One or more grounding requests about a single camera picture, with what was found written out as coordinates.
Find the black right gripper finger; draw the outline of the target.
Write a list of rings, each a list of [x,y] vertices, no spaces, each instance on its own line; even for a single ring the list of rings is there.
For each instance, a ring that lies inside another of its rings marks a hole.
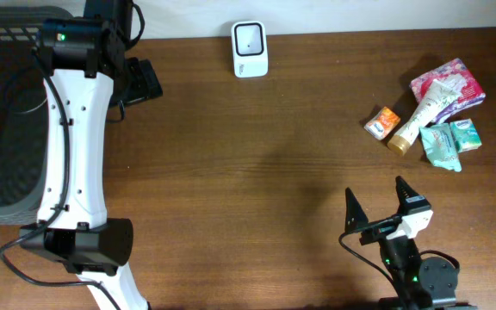
[[[420,194],[411,188],[402,176],[395,178],[395,189],[400,205],[407,205],[420,200]]]
[[[350,188],[345,189],[345,200],[346,215],[344,231],[346,233],[360,231],[368,225],[368,217],[364,213],[363,208]]]

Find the teal wet wipes pack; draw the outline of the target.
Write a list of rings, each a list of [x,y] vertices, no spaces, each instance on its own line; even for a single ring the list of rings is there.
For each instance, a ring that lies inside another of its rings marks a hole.
[[[461,172],[458,152],[448,124],[419,129],[426,157],[431,164],[448,171]]]

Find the orange tissue pack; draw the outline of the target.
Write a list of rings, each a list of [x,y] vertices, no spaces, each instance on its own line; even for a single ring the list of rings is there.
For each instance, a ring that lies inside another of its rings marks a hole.
[[[399,123],[400,117],[392,109],[383,107],[365,124],[364,129],[377,140],[383,140]]]

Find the teal Kleenex tissue pack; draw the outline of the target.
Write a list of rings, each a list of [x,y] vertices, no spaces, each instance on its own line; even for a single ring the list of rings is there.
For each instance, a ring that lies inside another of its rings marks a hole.
[[[476,150],[482,146],[481,138],[471,119],[453,121],[449,127],[459,153]]]

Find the white conditioner tube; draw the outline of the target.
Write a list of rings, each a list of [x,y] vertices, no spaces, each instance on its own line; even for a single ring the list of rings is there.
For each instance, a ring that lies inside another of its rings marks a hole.
[[[412,116],[392,136],[387,147],[395,154],[404,156],[419,136],[420,128],[428,125],[461,95],[459,90],[434,79]]]

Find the red purple tissue pack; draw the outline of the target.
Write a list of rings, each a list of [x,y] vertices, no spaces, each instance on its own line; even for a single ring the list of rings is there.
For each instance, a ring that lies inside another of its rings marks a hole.
[[[453,90],[459,91],[462,95],[444,108],[431,121],[432,123],[444,123],[451,116],[481,104],[486,98],[486,93],[467,66],[460,59],[453,59],[414,78],[410,82],[410,88],[417,102],[420,102],[424,97],[434,79],[448,85]]]

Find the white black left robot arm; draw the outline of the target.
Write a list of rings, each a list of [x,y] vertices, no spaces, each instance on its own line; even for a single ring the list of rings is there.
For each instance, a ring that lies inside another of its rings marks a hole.
[[[89,1],[80,17],[45,21],[33,51],[48,101],[46,181],[16,243],[62,264],[102,309],[149,307],[129,266],[133,223],[109,217],[102,184],[109,108],[163,93],[151,63],[127,56],[142,17],[131,1]]]

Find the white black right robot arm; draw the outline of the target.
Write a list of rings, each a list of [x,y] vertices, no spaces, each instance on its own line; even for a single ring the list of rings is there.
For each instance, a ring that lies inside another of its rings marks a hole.
[[[399,200],[396,213],[369,221],[353,191],[347,188],[345,225],[339,244],[378,270],[394,288],[396,296],[379,299],[379,309],[455,307],[460,263],[440,251],[420,251],[415,243],[418,233],[430,224],[431,204],[400,176],[395,178],[395,190]],[[360,236],[361,245],[379,245],[382,268],[344,243],[344,238],[352,234]]]

